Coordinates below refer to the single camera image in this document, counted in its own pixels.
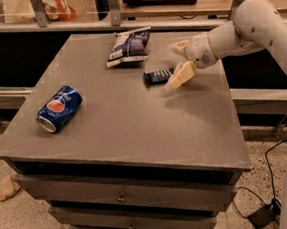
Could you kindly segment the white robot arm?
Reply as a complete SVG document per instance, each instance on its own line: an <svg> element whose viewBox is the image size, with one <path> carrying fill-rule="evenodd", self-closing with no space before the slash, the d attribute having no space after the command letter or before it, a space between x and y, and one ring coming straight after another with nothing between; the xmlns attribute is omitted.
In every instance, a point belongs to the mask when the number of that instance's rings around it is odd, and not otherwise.
<svg viewBox="0 0 287 229"><path fill-rule="evenodd" d="M191 79L197 69L214 65L223 57L267 50L287 76L287 25L268 0L245 0L229 22L196 37L171 45L186 61L176 66L166 87L176 90ZM285 172L280 228L287 229L287 170Z"/></svg>

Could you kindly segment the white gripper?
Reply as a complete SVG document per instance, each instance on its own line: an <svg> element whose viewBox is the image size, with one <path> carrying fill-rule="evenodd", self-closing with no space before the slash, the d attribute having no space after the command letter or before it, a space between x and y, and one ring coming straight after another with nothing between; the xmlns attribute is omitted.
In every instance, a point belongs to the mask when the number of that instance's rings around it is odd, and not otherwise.
<svg viewBox="0 0 287 229"><path fill-rule="evenodd" d="M187 62L179 62L164 88L167 91L177 90L181 85L192 79L197 67L200 69L214 65L218 58L212 51L207 33L197 34L190 40L178 41L169 46L173 53L187 56Z"/></svg>

